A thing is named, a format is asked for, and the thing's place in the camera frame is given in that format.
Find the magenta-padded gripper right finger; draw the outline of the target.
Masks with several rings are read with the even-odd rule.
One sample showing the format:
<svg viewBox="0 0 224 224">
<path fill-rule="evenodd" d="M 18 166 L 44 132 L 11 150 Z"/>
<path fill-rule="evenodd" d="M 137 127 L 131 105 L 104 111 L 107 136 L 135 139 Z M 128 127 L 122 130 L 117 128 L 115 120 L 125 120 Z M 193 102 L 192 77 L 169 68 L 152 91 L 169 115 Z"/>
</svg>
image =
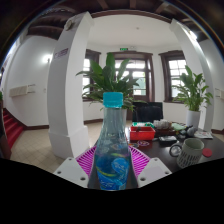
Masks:
<svg viewBox="0 0 224 224">
<path fill-rule="evenodd" d="M 138 187 L 143 187 L 171 174 L 171 171 L 159 158 L 150 158 L 132 146 L 129 147 L 129 150 Z"/>
</svg>

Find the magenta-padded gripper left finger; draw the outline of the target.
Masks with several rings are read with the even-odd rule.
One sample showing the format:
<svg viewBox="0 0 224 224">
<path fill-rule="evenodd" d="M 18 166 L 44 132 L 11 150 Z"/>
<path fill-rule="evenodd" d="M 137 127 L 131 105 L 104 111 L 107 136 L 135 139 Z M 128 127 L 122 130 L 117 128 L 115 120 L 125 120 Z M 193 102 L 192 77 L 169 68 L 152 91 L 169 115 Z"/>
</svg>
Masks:
<svg viewBox="0 0 224 224">
<path fill-rule="evenodd" d="M 65 180 L 86 188 L 93 167 L 93 158 L 96 147 L 87 149 L 76 158 L 68 157 L 54 172 Z"/>
</svg>

